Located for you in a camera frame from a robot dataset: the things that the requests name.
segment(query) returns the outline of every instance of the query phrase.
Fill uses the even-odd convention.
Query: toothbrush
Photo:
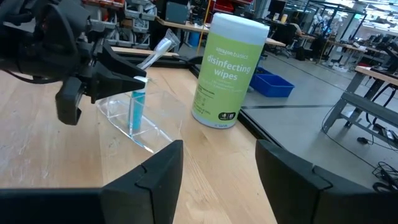
[[[147,60],[140,63],[138,67],[143,70],[147,69],[154,62],[156,62],[161,56],[163,56],[169,50],[171,45],[172,41],[167,38],[164,38],[156,45],[156,48],[154,50],[155,54],[151,55]]]

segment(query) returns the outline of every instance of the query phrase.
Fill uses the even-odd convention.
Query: concrete floor
[[[196,49],[184,45],[180,54],[194,56]],[[256,91],[249,92],[243,108],[286,150],[369,188],[377,181],[371,172],[379,161],[398,168],[396,152],[375,144],[370,146],[358,143],[358,137],[372,139],[372,136],[356,126],[347,129],[343,127],[345,122],[338,120],[329,130],[329,136],[321,132],[322,121],[340,99],[354,73],[340,73],[313,62],[268,55],[260,65],[291,82],[295,88],[288,98],[267,98]],[[364,95],[367,92],[373,83],[371,80],[365,85],[367,80],[363,81],[357,94]],[[376,103],[383,104],[390,92],[385,91]],[[394,111],[398,111],[397,97],[388,105]],[[347,106],[345,111],[353,109]],[[389,147],[376,138],[375,142]]]

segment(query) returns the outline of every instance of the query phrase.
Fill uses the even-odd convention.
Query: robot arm
[[[134,77],[146,72],[115,54],[105,35],[80,0],[0,0],[0,69],[33,84],[63,82],[55,100],[65,124],[77,124],[82,95],[95,103],[145,85]]]

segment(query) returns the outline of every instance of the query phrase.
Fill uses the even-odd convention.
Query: black monitor
[[[268,11],[270,11],[272,15],[274,15],[275,13],[279,13],[279,17],[281,17],[282,12],[285,9],[285,5],[285,1],[271,0],[271,2],[269,3]]]

